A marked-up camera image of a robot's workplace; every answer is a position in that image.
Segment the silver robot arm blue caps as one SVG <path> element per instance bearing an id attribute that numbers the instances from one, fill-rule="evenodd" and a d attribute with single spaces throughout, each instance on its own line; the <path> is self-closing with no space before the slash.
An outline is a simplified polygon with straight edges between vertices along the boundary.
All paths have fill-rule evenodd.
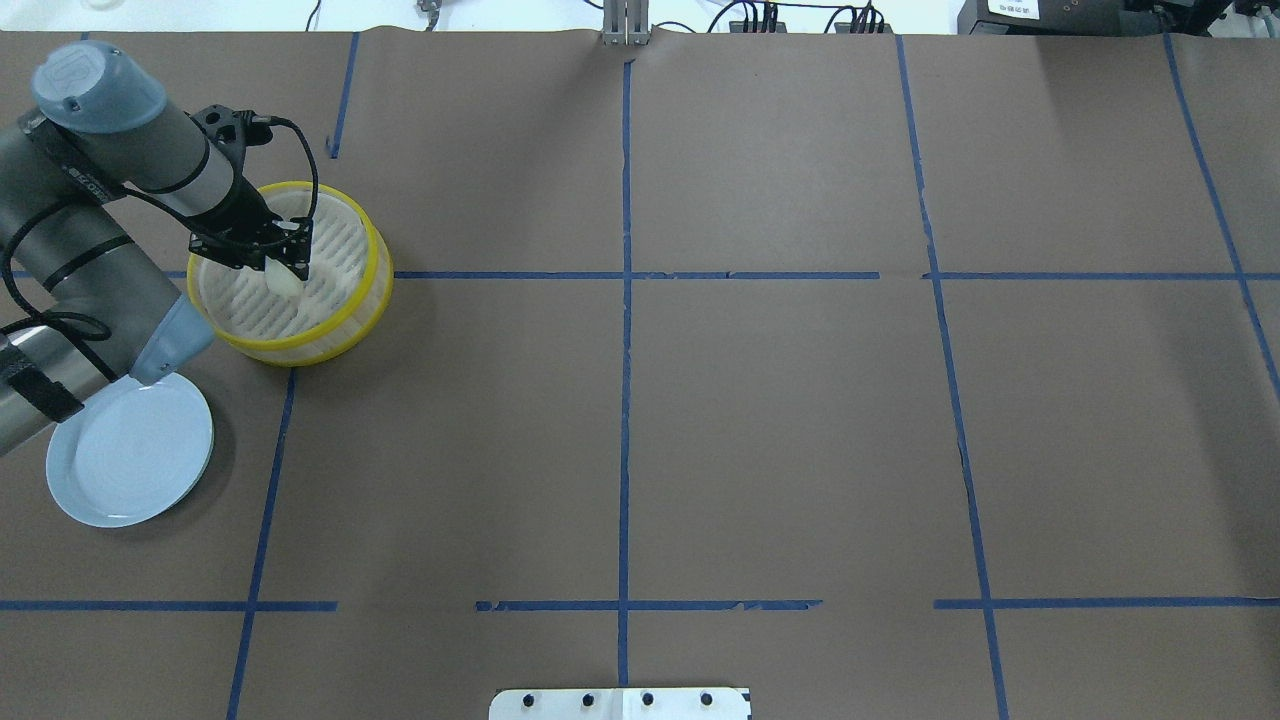
<path id="1" fill-rule="evenodd" d="M 201 354 L 212 328 L 108 213 L 137 199 L 230 269 L 308 278 L 314 211 L 282 217 L 244 177 L 248 149 L 282 117 L 180 110 L 122 49 L 81 40 L 51 51 L 35 105 L 3 127 L 3 451 L 68 421 L 123 377 L 151 386 Z"/>

